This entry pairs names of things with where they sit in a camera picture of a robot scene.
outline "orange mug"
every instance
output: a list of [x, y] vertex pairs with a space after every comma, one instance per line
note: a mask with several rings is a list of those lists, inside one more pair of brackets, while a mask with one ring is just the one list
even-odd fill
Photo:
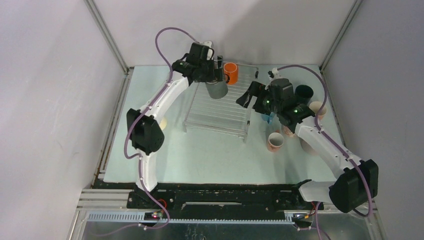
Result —
[[239, 66], [233, 62], [227, 62], [224, 64], [225, 82], [229, 85], [237, 83], [239, 79]]

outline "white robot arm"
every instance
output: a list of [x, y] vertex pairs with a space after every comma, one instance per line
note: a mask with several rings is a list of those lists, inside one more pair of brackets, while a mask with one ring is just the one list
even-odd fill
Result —
[[202, 44], [193, 43], [190, 52], [180, 60], [172, 64], [175, 71], [172, 80], [167, 81], [145, 105], [139, 110], [130, 109], [127, 112], [127, 126], [135, 123], [130, 139], [132, 146], [138, 152], [140, 164], [140, 177], [136, 184], [143, 189], [141, 179], [145, 188], [150, 192], [158, 184], [156, 178], [156, 152], [162, 146], [164, 134], [159, 127], [165, 113], [177, 97], [184, 92], [191, 83], [206, 83], [209, 94], [213, 98], [223, 97], [228, 92], [224, 81], [223, 59], [217, 56], [213, 59], [214, 50], [212, 42], [206, 41]]
[[[336, 179], [343, 175], [346, 169], [351, 170], [354, 168], [352, 164], [341, 155], [340, 151], [321, 134], [321, 131], [315, 127], [313, 116], [309, 116], [303, 119], [302, 123], [297, 124], [295, 133], [318, 153]], [[355, 161], [357, 165], [361, 164], [361, 159], [358, 156], [349, 152], [344, 146], [341, 147], [344, 148], [347, 153], [350, 153], [350, 159]], [[300, 186], [299, 192], [306, 202], [332, 203], [333, 201], [330, 199], [330, 187], [334, 184], [334, 181], [309, 181]]]

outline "pink mug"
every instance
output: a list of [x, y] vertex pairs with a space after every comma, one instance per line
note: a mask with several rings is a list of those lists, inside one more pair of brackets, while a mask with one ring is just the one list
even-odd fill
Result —
[[[309, 104], [309, 108], [315, 113], [315, 114], [317, 114], [318, 113], [318, 110], [321, 108], [321, 106], [323, 105], [323, 103], [322, 102], [320, 102], [320, 101], [313, 101], [313, 102], [311, 102], [310, 104]], [[318, 119], [319, 120], [322, 120], [323, 119], [323, 117], [324, 117], [324, 115], [327, 113], [327, 107], [326, 106], [324, 106], [323, 108], [322, 108], [322, 110], [321, 110], [321, 112], [319, 113], [319, 115], [318, 115]]]
[[270, 152], [277, 152], [284, 144], [284, 137], [278, 132], [273, 132], [268, 136], [266, 147]]

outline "cable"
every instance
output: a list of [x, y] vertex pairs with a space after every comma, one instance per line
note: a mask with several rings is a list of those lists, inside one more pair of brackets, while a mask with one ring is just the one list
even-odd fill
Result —
[[144, 190], [144, 192], [147, 194], [147, 196], [153, 201], [153, 202], [155, 202], [164, 212], [165, 212], [165, 214], [166, 214], [166, 217], [167, 217], [167, 219], [166, 219], [166, 223], [164, 224], [164, 225], [160, 225], [160, 226], [145, 226], [145, 225], [143, 225], [143, 224], [141, 224], [141, 223], [132, 223], [132, 224], [128, 224], [128, 225], [126, 225], [126, 226], [123, 226], [123, 227], [121, 227], [121, 228], [119, 228], [118, 230], [116, 230], [116, 231], [113, 231], [112, 233], [108, 233], [108, 235], [111, 235], [111, 234], [114, 234], [114, 233], [117, 233], [117, 232], [119, 232], [120, 230], [122, 230], [122, 229], [125, 229], [125, 228], [129, 228], [129, 227], [133, 227], [133, 226], [143, 226], [144, 227], [144, 229], [160, 229], [160, 228], [163, 228], [163, 227], [165, 227], [168, 223], [169, 223], [169, 221], [170, 221], [170, 214], [169, 214], [169, 212], [166, 210], [166, 208], [164, 207], [164, 206], [162, 206], [150, 193], [149, 193], [149, 191], [146, 189], [146, 186], [144, 185], [144, 183], [143, 183], [143, 175], [142, 175], [142, 171], [141, 171], [141, 167], [143, 166], [141, 163], [142, 163], [142, 155], [140, 154], [140, 153], [135, 153], [135, 154], [133, 154], [133, 155], [131, 155], [131, 156], [129, 156], [128, 155], [128, 153], [127, 153], [127, 148], [128, 148], [128, 141], [130, 140], [130, 136], [131, 136], [131, 133], [133, 132], [133, 130], [134, 130], [134, 127], [136, 126], [136, 124], [140, 121], [140, 119], [147, 113], [147, 111], [149, 110], [149, 107], [151, 107], [151, 106], [154, 106], [155, 105], [155, 103], [156, 103], [156, 101], [161, 97], [161, 95], [165, 92], [165, 90], [169, 87], [168, 86], [168, 84], [170, 83], [170, 82], [172, 82], [172, 77], [173, 77], [173, 69], [172, 69], [172, 66], [171, 66], [171, 64], [170, 64], [170, 62], [166, 59], [166, 57], [162, 54], [162, 52], [161, 52], [161, 50], [159, 49], [159, 44], [158, 44], [158, 38], [159, 38], [159, 35], [161, 35], [161, 33], [163, 33], [163, 32], [165, 32], [165, 31], [167, 31], [167, 30], [176, 30], [176, 31], [179, 31], [179, 32], [182, 32], [182, 33], [184, 33], [184, 34], [186, 34], [187, 36], [189, 36], [193, 41], [195, 41], [196, 43], [198, 43], [198, 41], [193, 37], [193, 36], [191, 36], [188, 32], [186, 32], [186, 31], [184, 31], [184, 30], [182, 30], [181, 28], [178, 28], [178, 27], [165, 27], [165, 28], [163, 28], [162, 30], [160, 30], [157, 34], [156, 34], [156, 38], [154, 39], [154, 44], [155, 44], [155, 46], [156, 46], [156, 50], [157, 50], [157, 52], [159, 53], [159, 55], [162, 57], [162, 59], [165, 61], [165, 63], [166, 63], [166, 65], [169, 67], [169, 77], [168, 77], [168, 79], [166, 80], [166, 82], [165, 82], [165, 84], [163, 85], [163, 87], [162, 87], [162, 89], [159, 91], [159, 93], [153, 98], [153, 100], [150, 102], [150, 104], [149, 104], [149, 106], [147, 106], [143, 111], [141, 111], [141, 113], [140, 113], [140, 116], [138, 116], [135, 120], [134, 120], [134, 122], [131, 124], [131, 126], [129, 127], [129, 129], [128, 129], [128, 133], [126, 134], [126, 137], [125, 137], [125, 142], [124, 142], [124, 145], [123, 145], [123, 154], [124, 154], [124, 156], [125, 156], [125, 158], [127, 158], [127, 159], [132, 159], [132, 158], [135, 158], [135, 157], [138, 157], [139, 158], [139, 160], [138, 160], [138, 178], [140, 179], [140, 182], [141, 182], [141, 186], [142, 186], [142, 188], [143, 188], [143, 190]]
[[315, 204], [314, 204], [313, 201], [311, 201], [310, 203], [312, 204], [312, 210], [310, 211], [309, 216], [313, 216], [313, 215], [317, 214], [317, 208], [315, 207]]
[[163, 205], [164, 205], [163, 207], [167, 208], [167, 202], [165, 200], [163, 200], [162, 198], [159, 198], [158, 201], [163, 202]]
[[368, 217], [369, 215], [373, 214], [373, 208], [372, 208], [372, 202], [373, 199], [371, 197], [371, 192], [370, 192], [370, 188], [368, 187], [368, 183], [367, 180], [365, 179], [364, 174], [362, 173], [361, 169], [358, 167], [358, 165], [353, 161], [353, 159], [350, 158], [349, 154], [339, 145], [337, 144], [336, 141], [334, 141], [325, 131], [322, 130], [319, 122], [318, 122], [318, 116], [319, 113], [323, 110], [324, 106], [326, 105], [327, 102], [327, 98], [328, 98], [328, 88], [326, 83], [324, 82], [324, 80], [320, 77], [320, 75], [318, 75], [315, 71], [313, 71], [312, 69], [310, 69], [309, 67], [306, 66], [302, 66], [302, 65], [298, 65], [298, 64], [291, 64], [291, 65], [286, 65], [286, 66], [282, 66], [277, 68], [278, 71], [283, 70], [283, 69], [288, 69], [288, 68], [301, 68], [301, 69], [305, 69], [307, 71], [309, 71], [310, 73], [312, 73], [313, 75], [315, 75], [315, 77], [317, 77], [319, 79], [319, 81], [322, 84], [322, 88], [324, 88], [324, 100], [322, 102], [321, 107], [319, 108], [318, 112], [315, 115], [315, 126], [318, 129], [318, 131], [321, 132], [321, 134], [328, 140], [330, 141], [331, 144], [333, 144], [340, 152], [341, 154], [349, 160], [349, 162], [353, 165], [353, 167], [356, 169], [356, 171], [359, 174], [360, 179], [362, 180], [363, 186], [365, 188], [365, 192], [366, 192], [366, 196], [368, 198], [368, 213], [367, 214], [363, 214], [360, 213], [358, 210], [354, 209], [353, 211], [357, 214], [359, 214], [362, 217]]
[[143, 190], [144, 190], [144, 192], [147, 194], [147, 196], [155, 203], [155, 204], [157, 204], [164, 212], [165, 212], [165, 214], [166, 214], [166, 222], [165, 222], [165, 224], [164, 225], [160, 225], [160, 226], [156, 226], [156, 225], [154, 225], [154, 226], [146, 226], [146, 225], [143, 225], [143, 227], [144, 227], [144, 229], [161, 229], [161, 228], [163, 228], [163, 227], [165, 227], [166, 225], [168, 225], [168, 223], [170, 222], [170, 220], [171, 220], [171, 218], [170, 218], [170, 213], [167, 211], [167, 209], [164, 207], [164, 206], [162, 206], [162, 204], [160, 204], [159, 202], [158, 202], [158, 200], [156, 200], [151, 194], [150, 194], [150, 192], [147, 190], [147, 188], [146, 188], [146, 186], [145, 186], [145, 184], [143, 183], [143, 175], [142, 175], [142, 172], [143, 172], [143, 170], [142, 170], [142, 168], [143, 168], [143, 164], [142, 164], [142, 159], [140, 159], [139, 161], [138, 161], [138, 177], [139, 177], [139, 179], [140, 179], [140, 182], [141, 182], [141, 187], [143, 188]]
[[133, 154], [133, 155], [131, 155], [131, 156], [128, 156], [128, 153], [127, 153], [127, 147], [128, 147], [128, 141], [130, 140], [130, 136], [131, 136], [131, 133], [133, 132], [133, 130], [134, 130], [134, 127], [136, 126], [136, 124], [140, 121], [140, 119], [142, 119], [142, 117], [147, 113], [147, 111], [149, 110], [149, 107], [151, 107], [151, 106], [154, 106], [155, 105], [155, 103], [156, 103], [156, 101], [159, 99], [159, 97], [165, 92], [165, 90], [168, 88], [168, 84], [170, 83], [170, 82], [172, 82], [172, 77], [173, 77], [173, 69], [172, 69], [172, 66], [171, 66], [171, 64], [170, 64], [170, 62], [166, 59], [166, 57], [162, 54], [162, 52], [161, 52], [161, 50], [159, 49], [159, 44], [158, 44], [158, 38], [159, 38], [159, 35], [161, 35], [161, 33], [163, 33], [163, 32], [165, 32], [165, 31], [167, 31], [167, 30], [176, 30], [176, 31], [180, 31], [180, 32], [182, 32], [182, 33], [184, 33], [184, 34], [186, 34], [187, 36], [189, 36], [193, 41], [195, 41], [196, 43], [198, 43], [198, 41], [193, 37], [193, 36], [191, 36], [188, 32], [186, 32], [186, 31], [184, 31], [184, 30], [182, 30], [181, 28], [178, 28], [178, 27], [165, 27], [164, 29], [162, 29], [162, 30], [160, 30], [157, 34], [156, 34], [156, 38], [154, 39], [154, 44], [155, 44], [155, 46], [156, 46], [156, 50], [157, 50], [157, 52], [159, 53], [159, 55], [162, 57], [162, 59], [165, 61], [165, 63], [166, 63], [166, 65], [168, 65], [168, 67], [169, 67], [169, 77], [168, 77], [168, 79], [166, 80], [166, 82], [165, 82], [165, 85], [163, 86], [163, 88], [159, 91], [159, 93], [153, 98], [153, 100], [150, 102], [150, 104], [149, 104], [149, 106], [147, 106], [142, 112], [141, 112], [141, 114], [140, 114], [140, 116], [138, 116], [135, 120], [134, 120], [134, 122], [131, 124], [131, 126], [129, 127], [129, 129], [128, 129], [128, 133], [126, 134], [126, 137], [125, 137], [125, 142], [124, 142], [124, 145], [123, 145], [123, 154], [125, 155], [125, 158], [127, 158], [127, 159], [132, 159], [132, 158], [135, 158], [135, 157], [141, 157], [142, 155], [140, 154], [140, 153], [135, 153], [135, 154]]
[[[320, 205], [321, 205], [321, 202], [319, 201], [316, 204], [315, 211], [318, 211], [318, 208], [320, 207]], [[316, 227], [316, 231], [318, 232], [318, 238], [319, 238], [319, 240], [322, 240], [321, 233], [320, 233], [320, 227], [318, 226], [318, 213], [315, 214], [315, 227]]]
[[188, 53], [184, 53], [184, 56], [182, 56], [182, 58], [180, 58], [180, 60], [184, 60], [185, 58], [187, 58], [189, 54]]
[[331, 237], [328, 235], [328, 233], [326, 233], [326, 231], [324, 231], [324, 230], [322, 230], [322, 229], [319, 229], [318, 228], [318, 226], [317, 227], [313, 227], [313, 226], [309, 226], [309, 227], [303, 227], [303, 228], [300, 228], [296, 223], [293, 225], [293, 227], [295, 228], [295, 229], [297, 229], [297, 231], [299, 232], [299, 231], [306, 231], [306, 230], [312, 230], [312, 229], [316, 229], [316, 231], [317, 232], [319, 232], [319, 231], [321, 231], [327, 238], [328, 238], [328, 240], [331, 240]]

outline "cup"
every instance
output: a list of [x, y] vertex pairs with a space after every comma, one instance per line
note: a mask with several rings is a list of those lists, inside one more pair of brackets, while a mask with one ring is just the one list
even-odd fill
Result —
[[284, 144], [284, 137], [278, 132], [273, 132], [268, 136], [266, 147], [270, 152], [277, 152]]
[[224, 81], [205, 82], [207, 93], [212, 99], [221, 99], [228, 93], [228, 86]]
[[[323, 103], [322, 102], [320, 102], [320, 101], [313, 101], [313, 102], [311, 102], [310, 104], [309, 104], [309, 108], [315, 113], [315, 114], [317, 114], [318, 113], [318, 110], [321, 108], [321, 106], [323, 105]], [[319, 120], [322, 120], [323, 119], [323, 117], [324, 117], [324, 115], [326, 115], [326, 113], [327, 113], [327, 107], [326, 106], [324, 106], [324, 108], [321, 110], [321, 112], [319, 113], [319, 115], [318, 115], [318, 119]]]
[[299, 85], [294, 90], [294, 95], [299, 103], [307, 105], [314, 95], [314, 90], [308, 85]]
[[227, 62], [224, 64], [224, 75], [225, 81], [229, 85], [237, 83], [239, 79], [239, 66], [233, 62]]
[[168, 120], [166, 117], [163, 117], [162, 120], [159, 123], [160, 129], [163, 131], [168, 125]]
[[284, 126], [282, 128], [282, 131], [284, 132], [285, 135], [289, 136], [290, 138], [294, 138], [296, 137], [296, 133], [293, 133], [288, 127]]

